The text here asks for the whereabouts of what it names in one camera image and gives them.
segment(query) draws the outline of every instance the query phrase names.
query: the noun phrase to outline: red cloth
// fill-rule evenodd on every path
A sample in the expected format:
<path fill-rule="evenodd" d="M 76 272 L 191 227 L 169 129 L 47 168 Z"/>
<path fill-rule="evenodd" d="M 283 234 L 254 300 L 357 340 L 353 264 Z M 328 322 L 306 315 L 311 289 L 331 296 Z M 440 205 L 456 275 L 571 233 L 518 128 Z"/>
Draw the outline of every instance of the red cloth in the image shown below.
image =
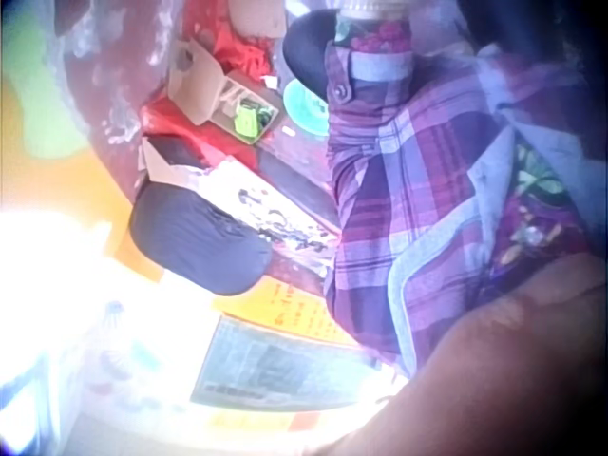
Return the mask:
<path fill-rule="evenodd" d="M 183 7 L 182 35 L 201 41 L 204 32 L 215 39 L 214 57 L 225 72 L 238 69 L 254 81 L 273 74 L 270 53 L 274 40 L 238 36 L 230 24 L 227 0 L 186 0 Z"/>

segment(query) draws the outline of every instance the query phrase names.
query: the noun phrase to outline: hand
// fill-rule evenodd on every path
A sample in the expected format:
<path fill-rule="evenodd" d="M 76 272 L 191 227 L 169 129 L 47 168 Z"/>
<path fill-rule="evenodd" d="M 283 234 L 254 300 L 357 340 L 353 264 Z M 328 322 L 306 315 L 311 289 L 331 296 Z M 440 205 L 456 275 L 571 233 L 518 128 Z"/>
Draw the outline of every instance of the hand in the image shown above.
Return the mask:
<path fill-rule="evenodd" d="M 545 454 L 547 446 L 563 449 L 573 417 L 591 422 L 577 430 L 596 438 L 601 417 L 588 406 L 605 378 L 605 321 L 604 262 L 555 261 L 465 316 L 377 416 L 313 454 Z"/>

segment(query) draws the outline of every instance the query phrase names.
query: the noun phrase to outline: orange surface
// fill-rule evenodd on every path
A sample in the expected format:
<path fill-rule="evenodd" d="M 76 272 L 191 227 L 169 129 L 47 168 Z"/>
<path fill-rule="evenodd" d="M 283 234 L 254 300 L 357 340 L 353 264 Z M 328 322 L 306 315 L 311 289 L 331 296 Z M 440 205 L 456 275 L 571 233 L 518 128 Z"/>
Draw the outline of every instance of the orange surface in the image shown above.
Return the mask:
<path fill-rule="evenodd" d="M 15 91 L 2 78 L 2 210 L 51 210 L 77 219 L 84 227 L 112 223 L 106 253 L 158 281 L 162 269 L 145 258 L 126 236 L 131 203 L 92 149 L 60 160 L 35 159 L 26 153 L 23 110 Z"/>

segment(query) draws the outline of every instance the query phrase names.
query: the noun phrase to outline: cardboard box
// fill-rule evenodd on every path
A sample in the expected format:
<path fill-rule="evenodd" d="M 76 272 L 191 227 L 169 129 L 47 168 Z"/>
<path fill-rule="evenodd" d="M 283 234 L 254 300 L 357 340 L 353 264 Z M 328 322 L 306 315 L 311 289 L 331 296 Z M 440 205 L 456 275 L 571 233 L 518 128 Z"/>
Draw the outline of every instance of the cardboard box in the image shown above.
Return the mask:
<path fill-rule="evenodd" d="M 248 144 L 256 143 L 283 112 L 283 102 L 276 93 L 237 70 L 225 75 L 219 62 L 196 41 L 175 43 L 167 94 L 194 125 L 210 121 Z M 236 131 L 235 117 L 243 101 L 271 111 L 270 121 L 255 137 Z"/>

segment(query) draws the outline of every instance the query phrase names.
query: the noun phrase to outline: teal plate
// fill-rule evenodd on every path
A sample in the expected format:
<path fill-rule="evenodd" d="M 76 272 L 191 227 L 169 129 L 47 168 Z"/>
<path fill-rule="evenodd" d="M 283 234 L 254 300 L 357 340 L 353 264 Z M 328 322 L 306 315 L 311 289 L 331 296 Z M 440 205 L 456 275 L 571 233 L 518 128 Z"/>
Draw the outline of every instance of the teal plate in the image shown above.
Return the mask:
<path fill-rule="evenodd" d="M 285 87 L 283 103 L 287 114 L 302 128 L 316 136 L 329 136 L 329 110 L 327 103 L 314 95 L 297 79 Z"/>

